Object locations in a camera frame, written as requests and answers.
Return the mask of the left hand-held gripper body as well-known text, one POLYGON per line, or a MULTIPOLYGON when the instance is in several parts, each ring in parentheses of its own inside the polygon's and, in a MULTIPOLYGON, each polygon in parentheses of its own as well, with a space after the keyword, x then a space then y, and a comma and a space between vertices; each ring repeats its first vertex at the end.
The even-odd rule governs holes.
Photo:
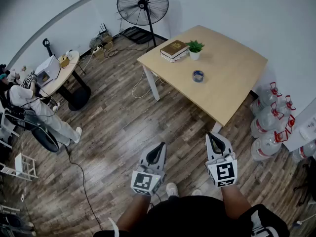
POLYGON ((137 169, 132 172, 131 189, 137 194, 154 196, 165 179, 163 168, 163 164, 151 166, 137 164, 137 169))

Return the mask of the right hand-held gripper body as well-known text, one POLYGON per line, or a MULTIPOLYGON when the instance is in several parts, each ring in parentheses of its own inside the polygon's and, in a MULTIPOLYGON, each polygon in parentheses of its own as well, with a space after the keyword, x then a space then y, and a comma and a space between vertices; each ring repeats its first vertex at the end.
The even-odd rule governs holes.
POLYGON ((237 180, 237 160, 235 154, 227 154, 205 163, 215 187, 235 184, 237 180))

